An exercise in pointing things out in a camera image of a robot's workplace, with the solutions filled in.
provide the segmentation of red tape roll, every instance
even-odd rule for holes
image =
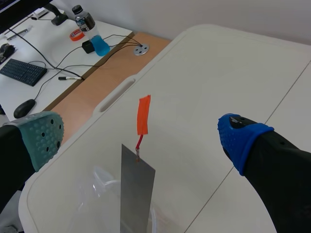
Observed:
[[[70,34],[70,39],[72,41],[77,41],[80,40],[81,38],[84,37],[83,32],[80,29],[74,30],[71,34]]]

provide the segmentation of clear plastic bag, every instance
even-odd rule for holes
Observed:
[[[72,217],[68,233],[119,233],[121,182],[100,167],[93,177],[79,183],[81,202]],[[159,233],[156,211],[151,206],[147,233]]]

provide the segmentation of power adapter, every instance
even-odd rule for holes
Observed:
[[[85,42],[82,43],[82,48],[84,49],[84,51],[89,54],[91,52],[94,52],[94,46],[92,44],[92,42],[90,40],[87,40]]]

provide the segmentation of water bottle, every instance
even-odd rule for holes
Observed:
[[[72,11],[75,14],[75,21],[78,27],[88,36],[97,55],[105,56],[110,51],[110,47],[99,34],[93,17],[89,12],[85,12],[80,5],[74,6]]]

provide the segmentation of orange tape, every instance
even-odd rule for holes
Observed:
[[[70,33],[69,38],[72,41],[80,40],[84,37],[83,32],[80,29],[74,30],[72,33]]]
[[[150,106],[151,95],[139,99],[139,106],[137,112],[137,134],[148,134],[148,114]]]

